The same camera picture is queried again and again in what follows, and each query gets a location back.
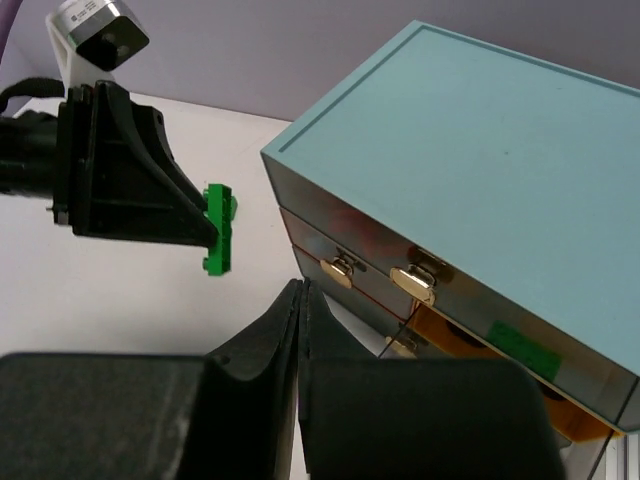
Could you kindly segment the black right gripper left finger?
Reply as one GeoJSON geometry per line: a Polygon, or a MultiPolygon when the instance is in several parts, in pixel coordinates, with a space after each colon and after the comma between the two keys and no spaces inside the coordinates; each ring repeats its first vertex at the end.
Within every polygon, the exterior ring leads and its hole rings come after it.
{"type": "Polygon", "coordinates": [[[287,478],[302,293],[206,355],[4,356],[2,477],[287,478]]]}

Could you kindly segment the green lego plate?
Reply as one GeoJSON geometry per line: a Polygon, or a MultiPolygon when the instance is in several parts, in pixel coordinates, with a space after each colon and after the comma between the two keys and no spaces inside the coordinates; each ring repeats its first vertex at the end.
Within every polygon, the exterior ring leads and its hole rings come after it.
{"type": "Polygon", "coordinates": [[[203,191],[207,202],[205,217],[217,230],[214,246],[208,248],[203,268],[209,276],[222,276],[231,270],[232,222],[238,207],[232,189],[224,184],[209,184],[203,191]]]}

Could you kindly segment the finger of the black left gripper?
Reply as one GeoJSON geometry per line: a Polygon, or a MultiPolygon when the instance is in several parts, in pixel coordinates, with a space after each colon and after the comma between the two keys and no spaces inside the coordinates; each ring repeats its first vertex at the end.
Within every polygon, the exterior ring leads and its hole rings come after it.
{"type": "Polygon", "coordinates": [[[94,94],[87,235],[214,246],[218,230],[174,159],[163,114],[113,82],[98,83],[94,94]]]}

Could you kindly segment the green long lego brick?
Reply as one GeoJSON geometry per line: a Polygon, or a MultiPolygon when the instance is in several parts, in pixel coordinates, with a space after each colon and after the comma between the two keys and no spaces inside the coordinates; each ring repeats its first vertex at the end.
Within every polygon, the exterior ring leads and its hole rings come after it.
{"type": "Polygon", "coordinates": [[[506,323],[495,321],[489,329],[487,340],[549,382],[555,380],[560,370],[562,357],[559,354],[506,323]]]}

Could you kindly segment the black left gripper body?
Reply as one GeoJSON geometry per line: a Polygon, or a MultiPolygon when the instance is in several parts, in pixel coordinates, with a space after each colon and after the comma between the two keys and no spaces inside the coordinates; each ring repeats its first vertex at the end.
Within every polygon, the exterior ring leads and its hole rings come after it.
{"type": "Polygon", "coordinates": [[[93,107],[98,95],[89,85],[71,87],[59,105],[54,162],[54,223],[74,235],[99,235],[100,223],[91,217],[93,107]]]}

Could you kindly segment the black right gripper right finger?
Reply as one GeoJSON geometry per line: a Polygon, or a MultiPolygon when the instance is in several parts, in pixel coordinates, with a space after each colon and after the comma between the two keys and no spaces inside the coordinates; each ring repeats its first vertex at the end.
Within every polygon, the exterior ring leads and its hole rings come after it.
{"type": "Polygon", "coordinates": [[[539,387],[504,359],[385,359],[313,281],[299,310],[298,419],[313,479],[562,479],[539,387]]]}

